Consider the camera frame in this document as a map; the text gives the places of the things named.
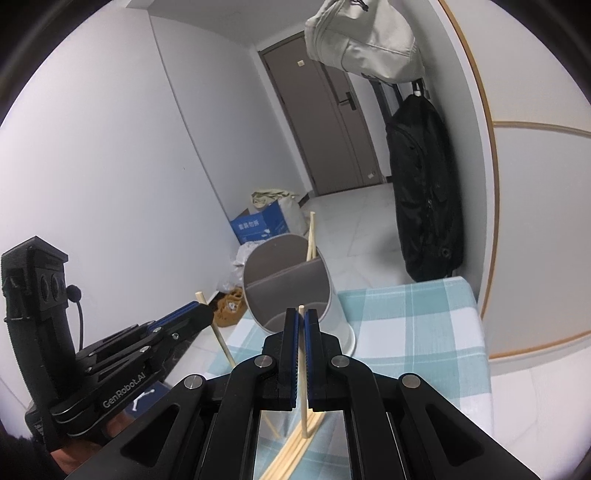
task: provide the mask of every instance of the microphone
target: microphone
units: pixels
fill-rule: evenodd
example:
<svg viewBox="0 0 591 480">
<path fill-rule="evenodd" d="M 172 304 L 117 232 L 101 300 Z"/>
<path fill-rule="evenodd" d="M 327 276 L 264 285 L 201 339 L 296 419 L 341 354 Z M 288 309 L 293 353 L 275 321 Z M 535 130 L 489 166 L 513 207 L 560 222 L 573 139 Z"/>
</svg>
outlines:
<svg viewBox="0 0 591 480">
<path fill-rule="evenodd" d="M 66 295 L 68 295 L 68 300 L 73 301 L 74 303 L 78 303 L 82 298 L 82 292 L 75 285 L 68 285 L 66 288 Z"/>
</svg>

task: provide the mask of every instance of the brown door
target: brown door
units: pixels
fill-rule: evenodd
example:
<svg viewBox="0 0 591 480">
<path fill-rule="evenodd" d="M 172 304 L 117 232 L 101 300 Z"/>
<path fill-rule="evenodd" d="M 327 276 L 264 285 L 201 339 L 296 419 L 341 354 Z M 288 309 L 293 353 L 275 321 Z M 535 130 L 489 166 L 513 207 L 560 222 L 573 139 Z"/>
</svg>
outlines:
<svg viewBox="0 0 591 480">
<path fill-rule="evenodd" d="M 374 146 L 347 74 L 310 60 L 304 37 L 263 52 L 319 195 L 381 182 Z"/>
</svg>

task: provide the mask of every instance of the plaid tablecloth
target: plaid tablecloth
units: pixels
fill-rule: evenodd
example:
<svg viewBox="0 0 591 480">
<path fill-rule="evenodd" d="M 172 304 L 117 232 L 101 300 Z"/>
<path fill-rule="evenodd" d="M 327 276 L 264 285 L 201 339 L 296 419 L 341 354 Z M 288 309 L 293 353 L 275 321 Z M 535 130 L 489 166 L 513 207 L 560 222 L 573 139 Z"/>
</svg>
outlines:
<svg viewBox="0 0 591 480">
<path fill-rule="evenodd" d="M 391 288 L 339 293 L 357 345 L 353 357 L 389 377 L 413 372 L 428 381 L 482 430 L 492 435 L 492 396 L 488 357 L 476 302 L 461 277 Z M 261 353 L 266 333 L 250 312 L 238 323 L 228 345 L 237 362 Z M 220 353 L 206 377 L 230 371 Z M 299 421 L 299 411 L 268 412 L 285 435 L 273 438 L 261 422 L 255 479 L 271 463 Z M 349 479 L 342 413 L 324 417 L 293 480 Z"/>
</svg>

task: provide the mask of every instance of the cardboard box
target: cardboard box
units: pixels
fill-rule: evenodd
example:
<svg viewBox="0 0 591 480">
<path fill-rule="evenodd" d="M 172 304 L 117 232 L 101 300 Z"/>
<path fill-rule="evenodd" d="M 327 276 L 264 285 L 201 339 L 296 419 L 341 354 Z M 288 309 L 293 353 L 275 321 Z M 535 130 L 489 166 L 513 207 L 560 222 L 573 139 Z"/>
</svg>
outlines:
<svg viewBox="0 0 591 480">
<path fill-rule="evenodd" d="M 232 220 L 230 225 L 232 225 L 232 230 L 234 230 L 241 245 L 246 242 L 266 240 L 282 233 L 289 233 L 287 223 L 277 201 L 274 201 L 261 212 L 252 215 L 240 215 L 235 220 Z"/>
</svg>

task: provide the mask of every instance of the black bag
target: black bag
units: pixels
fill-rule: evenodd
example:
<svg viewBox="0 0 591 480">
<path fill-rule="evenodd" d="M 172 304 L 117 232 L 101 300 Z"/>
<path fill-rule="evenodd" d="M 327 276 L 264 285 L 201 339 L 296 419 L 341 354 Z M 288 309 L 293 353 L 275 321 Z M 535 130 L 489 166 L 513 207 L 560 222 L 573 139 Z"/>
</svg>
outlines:
<svg viewBox="0 0 591 480">
<path fill-rule="evenodd" d="M 448 277 L 462 263 L 464 231 L 447 129 L 429 100 L 410 95 L 386 132 L 407 272 L 415 281 Z"/>
</svg>

